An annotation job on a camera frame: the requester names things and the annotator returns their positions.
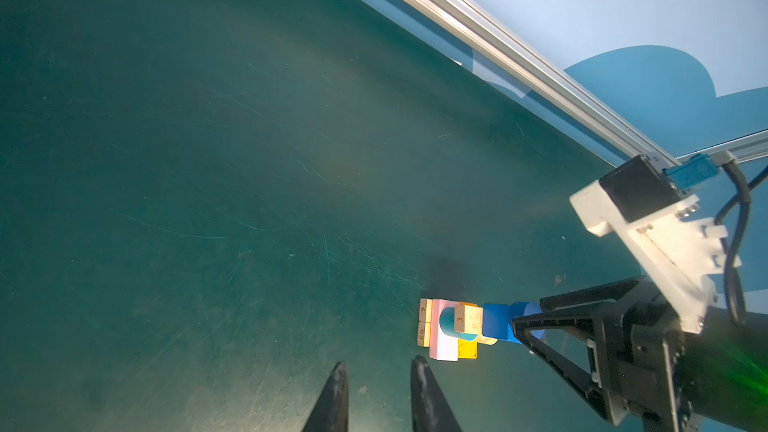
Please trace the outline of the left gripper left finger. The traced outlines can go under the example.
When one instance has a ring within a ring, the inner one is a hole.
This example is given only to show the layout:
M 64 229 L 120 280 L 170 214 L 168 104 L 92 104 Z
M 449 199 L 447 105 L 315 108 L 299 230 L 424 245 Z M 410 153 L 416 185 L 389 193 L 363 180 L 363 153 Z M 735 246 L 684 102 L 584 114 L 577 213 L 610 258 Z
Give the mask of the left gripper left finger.
M 334 365 L 302 431 L 349 431 L 349 379 L 345 362 Z

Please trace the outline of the blue wood cube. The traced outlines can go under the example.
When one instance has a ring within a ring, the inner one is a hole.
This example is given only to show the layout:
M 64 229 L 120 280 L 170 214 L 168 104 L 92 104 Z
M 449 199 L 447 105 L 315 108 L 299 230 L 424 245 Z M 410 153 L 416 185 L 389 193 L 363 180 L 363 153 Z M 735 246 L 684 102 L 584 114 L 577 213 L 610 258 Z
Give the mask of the blue wood cube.
M 520 343 L 510 322 L 524 315 L 526 305 L 526 302 L 484 304 L 482 335 L 503 342 Z

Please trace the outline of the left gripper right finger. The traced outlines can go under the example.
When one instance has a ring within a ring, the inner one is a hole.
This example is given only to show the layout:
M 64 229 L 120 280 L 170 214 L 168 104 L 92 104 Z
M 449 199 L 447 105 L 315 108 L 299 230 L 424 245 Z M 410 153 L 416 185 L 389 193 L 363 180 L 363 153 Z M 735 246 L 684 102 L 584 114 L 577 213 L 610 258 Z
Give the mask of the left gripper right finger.
M 411 420 L 414 432 L 461 432 L 462 429 L 427 360 L 411 362 Z

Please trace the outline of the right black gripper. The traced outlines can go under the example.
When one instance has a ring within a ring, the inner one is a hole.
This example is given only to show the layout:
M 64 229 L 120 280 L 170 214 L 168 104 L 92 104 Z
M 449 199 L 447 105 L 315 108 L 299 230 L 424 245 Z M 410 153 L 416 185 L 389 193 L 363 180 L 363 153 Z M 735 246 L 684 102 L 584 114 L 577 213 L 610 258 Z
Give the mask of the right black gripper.
M 655 284 L 631 277 L 542 298 L 539 314 L 511 321 L 515 337 L 604 421 L 627 416 L 645 431 L 699 431 L 703 417 L 683 394 L 685 334 Z M 537 334 L 571 336 L 577 356 Z

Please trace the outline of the natural wood cylinder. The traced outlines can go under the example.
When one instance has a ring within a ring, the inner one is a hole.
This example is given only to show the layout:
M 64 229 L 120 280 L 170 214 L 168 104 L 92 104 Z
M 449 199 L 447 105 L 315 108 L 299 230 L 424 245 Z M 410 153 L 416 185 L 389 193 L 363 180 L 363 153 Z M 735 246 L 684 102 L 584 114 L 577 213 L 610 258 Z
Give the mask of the natural wood cylinder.
M 496 338 L 478 335 L 476 338 L 476 342 L 478 344 L 483 344 L 483 345 L 494 345 L 498 342 L 498 340 Z

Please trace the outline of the natural wood block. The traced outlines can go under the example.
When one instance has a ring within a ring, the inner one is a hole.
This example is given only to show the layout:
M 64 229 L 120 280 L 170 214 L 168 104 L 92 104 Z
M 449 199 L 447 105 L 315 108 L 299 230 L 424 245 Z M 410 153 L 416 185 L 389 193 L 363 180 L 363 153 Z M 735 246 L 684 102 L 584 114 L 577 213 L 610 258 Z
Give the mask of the natural wood block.
M 419 301 L 419 313 L 418 320 L 424 323 L 430 323 L 432 321 L 432 305 L 433 301 L 428 298 L 421 298 Z
M 454 330 L 460 334 L 480 335 L 484 310 L 474 304 L 458 303 L 454 309 Z
M 429 348 L 431 340 L 431 323 L 420 321 L 417 326 L 417 345 Z

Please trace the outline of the orange wood block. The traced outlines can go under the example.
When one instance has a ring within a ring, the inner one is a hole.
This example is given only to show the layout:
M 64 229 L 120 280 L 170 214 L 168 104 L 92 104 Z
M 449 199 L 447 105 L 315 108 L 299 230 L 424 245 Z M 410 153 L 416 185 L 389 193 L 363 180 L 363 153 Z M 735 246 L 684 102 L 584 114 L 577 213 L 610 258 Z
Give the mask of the orange wood block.
M 468 342 L 459 339 L 458 343 L 458 358 L 459 359 L 476 359 L 478 356 L 478 343 L 476 341 Z

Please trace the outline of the teal wood cylinder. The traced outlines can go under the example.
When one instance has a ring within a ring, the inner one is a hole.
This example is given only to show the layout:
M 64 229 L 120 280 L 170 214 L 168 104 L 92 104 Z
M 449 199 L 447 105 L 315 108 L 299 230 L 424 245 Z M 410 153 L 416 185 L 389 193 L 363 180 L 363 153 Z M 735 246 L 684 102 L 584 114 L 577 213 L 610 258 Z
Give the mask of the teal wood cylinder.
M 466 325 L 465 314 L 459 306 L 446 307 L 440 314 L 439 325 L 441 331 L 449 337 L 473 342 L 478 334 Z

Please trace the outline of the pink wood block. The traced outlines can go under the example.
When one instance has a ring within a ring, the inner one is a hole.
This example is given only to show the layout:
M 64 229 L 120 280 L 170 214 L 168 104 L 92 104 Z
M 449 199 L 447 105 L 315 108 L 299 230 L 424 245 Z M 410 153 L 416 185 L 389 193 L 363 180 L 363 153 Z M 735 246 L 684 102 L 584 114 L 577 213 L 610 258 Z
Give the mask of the pink wood block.
M 458 303 L 443 299 L 433 299 L 432 301 L 429 356 L 438 361 L 455 362 L 458 360 L 459 339 L 449 337 L 441 331 L 439 317 L 444 308 L 456 306 Z

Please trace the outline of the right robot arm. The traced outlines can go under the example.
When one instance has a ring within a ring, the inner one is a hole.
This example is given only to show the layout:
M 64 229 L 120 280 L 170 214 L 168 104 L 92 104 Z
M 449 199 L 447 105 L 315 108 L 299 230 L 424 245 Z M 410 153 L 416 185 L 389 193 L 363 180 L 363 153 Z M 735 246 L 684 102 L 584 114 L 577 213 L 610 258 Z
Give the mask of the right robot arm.
M 546 297 L 539 314 L 509 321 L 515 338 L 603 420 L 628 415 L 646 431 L 697 431 L 709 418 L 767 428 L 767 317 L 743 326 L 709 309 L 685 332 L 658 287 L 635 277 Z

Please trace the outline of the natural wood block front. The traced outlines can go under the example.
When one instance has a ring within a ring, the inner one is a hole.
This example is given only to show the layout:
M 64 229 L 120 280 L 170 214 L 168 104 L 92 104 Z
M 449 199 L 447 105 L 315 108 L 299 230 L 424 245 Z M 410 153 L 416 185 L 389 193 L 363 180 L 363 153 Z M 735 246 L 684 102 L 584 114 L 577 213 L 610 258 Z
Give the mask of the natural wood block front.
M 431 323 L 420 321 L 417 326 L 417 345 L 429 348 L 431 340 Z

